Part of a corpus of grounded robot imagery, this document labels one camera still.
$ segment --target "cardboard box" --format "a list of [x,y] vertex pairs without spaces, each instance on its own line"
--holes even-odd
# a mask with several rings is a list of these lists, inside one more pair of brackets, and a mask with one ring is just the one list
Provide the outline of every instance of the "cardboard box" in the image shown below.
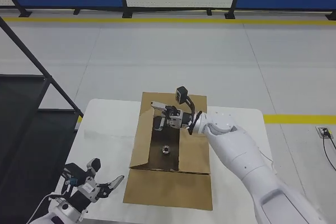
[[[207,97],[189,95],[196,111],[207,112]],[[153,130],[153,117],[161,112],[151,101],[176,106],[175,94],[144,92],[123,203],[212,210],[209,144],[204,134],[186,129]],[[170,146],[170,154],[162,146]]]

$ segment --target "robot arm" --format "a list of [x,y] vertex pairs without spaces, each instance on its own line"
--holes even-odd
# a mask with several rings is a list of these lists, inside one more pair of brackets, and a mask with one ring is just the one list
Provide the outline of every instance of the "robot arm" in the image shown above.
[[[98,158],[88,162],[87,171],[82,170],[76,164],[66,164],[61,174],[65,179],[61,194],[47,195],[59,204],[51,212],[34,220],[31,224],[74,224],[81,222],[83,215],[87,212],[86,208],[91,203],[96,203],[100,198],[107,198],[124,179],[122,175],[109,183],[99,184],[95,180],[95,175],[100,168],[101,162]],[[72,194],[74,187],[77,188],[77,191]]]
[[[181,88],[176,94],[180,104],[184,100],[179,98],[188,93],[178,94]],[[169,120],[165,125],[170,127]],[[243,182],[253,198],[258,223],[326,223],[306,198],[274,175],[255,141],[229,115],[200,111],[186,125],[190,134],[205,134],[220,161]]]

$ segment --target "table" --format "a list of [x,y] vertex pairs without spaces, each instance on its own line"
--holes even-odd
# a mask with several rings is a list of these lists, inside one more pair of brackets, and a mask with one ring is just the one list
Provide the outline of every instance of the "table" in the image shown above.
[[[249,192],[242,182],[223,166],[211,148],[213,211],[122,202],[140,105],[140,102],[134,101],[99,99],[93,99],[88,104],[67,163],[74,162],[85,169],[86,164],[97,157],[101,160],[101,169],[96,174],[96,181],[106,183],[119,175],[124,175],[125,179],[108,198],[91,204],[85,218],[142,224],[256,223],[253,201]],[[260,150],[267,157],[272,158],[261,111],[208,107],[208,114],[216,111],[231,114],[237,124],[248,131]],[[265,162],[270,167],[270,161],[265,159]],[[56,192],[60,192],[62,184],[63,178],[60,179]]]

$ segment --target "floor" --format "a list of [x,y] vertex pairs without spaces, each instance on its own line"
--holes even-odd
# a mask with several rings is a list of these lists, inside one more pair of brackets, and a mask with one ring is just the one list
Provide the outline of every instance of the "floor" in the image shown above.
[[[2,11],[3,16],[15,16]],[[138,14],[137,17],[160,17]],[[32,16],[71,16],[43,11]],[[80,17],[120,17],[80,13]],[[204,13],[170,14],[203,17]],[[240,13],[237,18],[281,18]],[[284,19],[325,20],[294,13]],[[94,98],[140,101],[142,91],[208,96],[209,106],[256,108],[264,114],[336,115],[336,26],[251,24],[81,24],[10,22],[9,25],[85,111]],[[0,29],[0,73],[39,74]],[[69,108],[49,89],[42,108]],[[277,175],[336,223],[336,173],[325,158],[319,124],[267,124]],[[336,125],[330,125],[336,143]],[[332,163],[336,154],[326,149]]]

